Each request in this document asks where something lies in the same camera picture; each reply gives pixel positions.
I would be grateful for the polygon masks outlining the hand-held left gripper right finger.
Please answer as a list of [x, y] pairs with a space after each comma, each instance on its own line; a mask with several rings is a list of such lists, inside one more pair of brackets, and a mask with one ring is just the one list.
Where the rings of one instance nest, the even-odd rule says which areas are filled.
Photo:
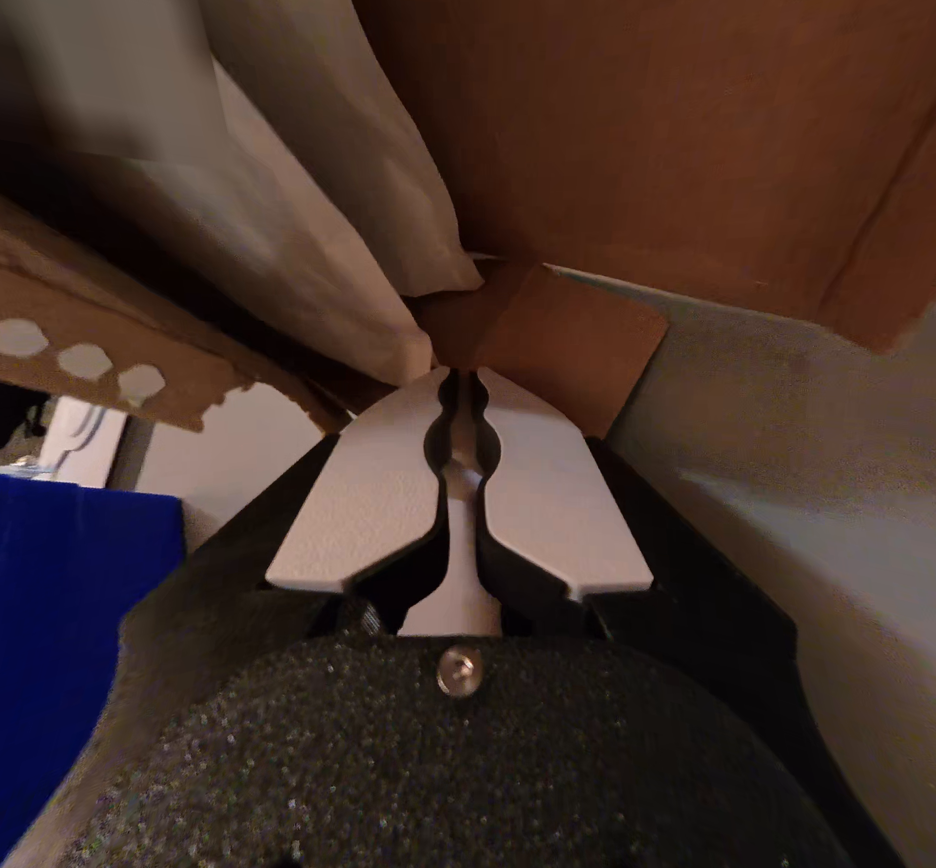
[[474, 374], [482, 481], [478, 577], [526, 626], [576, 624], [597, 597], [642, 597], [653, 573], [581, 430], [488, 367]]

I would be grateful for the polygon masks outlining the large printed paper bag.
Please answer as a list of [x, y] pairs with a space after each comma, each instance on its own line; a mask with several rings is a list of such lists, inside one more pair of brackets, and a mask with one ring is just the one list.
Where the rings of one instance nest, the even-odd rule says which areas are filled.
[[277, 360], [306, 350], [402, 386], [431, 367], [375, 257], [214, 63], [228, 144], [216, 166], [53, 149], [21, 79], [2, 76], [2, 193], [141, 285]]

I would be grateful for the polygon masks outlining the plain white paper bag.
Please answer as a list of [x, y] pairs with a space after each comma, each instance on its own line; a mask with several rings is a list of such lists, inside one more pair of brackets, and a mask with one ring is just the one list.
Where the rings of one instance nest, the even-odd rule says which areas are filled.
[[483, 284], [352, 0], [197, 0], [213, 54], [404, 297]]

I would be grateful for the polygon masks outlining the large blue plastic bin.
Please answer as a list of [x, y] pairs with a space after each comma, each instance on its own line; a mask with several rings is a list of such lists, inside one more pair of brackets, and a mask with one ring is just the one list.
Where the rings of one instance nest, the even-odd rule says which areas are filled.
[[91, 738], [123, 617], [184, 556], [180, 500], [2, 476], [2, 858]]

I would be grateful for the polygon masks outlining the green toy set box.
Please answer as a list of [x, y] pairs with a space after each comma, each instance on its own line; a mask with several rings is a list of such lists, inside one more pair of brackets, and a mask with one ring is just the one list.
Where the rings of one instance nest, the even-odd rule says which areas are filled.
[[[666, 323], [561, 270], [875, 352], [934, 303], [934, 0], [352, 1], [483, 278], [396, 291], [429, 370], [492, 367], [601, 436]], [[2, 0], [2, 76], [56, 151], [216, 166], [215, 62], [197, 0]], [[410, 384], [298, 349], [241, 344], [2, 193], [3, 383], [196, 431], [265, 383], [328, 432]]]

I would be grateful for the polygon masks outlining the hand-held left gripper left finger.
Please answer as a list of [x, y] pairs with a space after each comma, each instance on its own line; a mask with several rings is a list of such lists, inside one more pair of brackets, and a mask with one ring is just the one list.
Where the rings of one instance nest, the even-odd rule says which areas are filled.
[[398, 633], [449, 570], [444, 470], [458, 374], [439, 367], [366, 409], [335, 439], [265, 580], [368, 601]]

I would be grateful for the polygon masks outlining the white desk lamp stand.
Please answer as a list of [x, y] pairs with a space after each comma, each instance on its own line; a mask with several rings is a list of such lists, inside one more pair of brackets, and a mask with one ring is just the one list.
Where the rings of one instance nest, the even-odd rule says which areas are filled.
[[39, 480], [105, 488], [126, 421], [121, 410], [60, 397], [39, 453]]

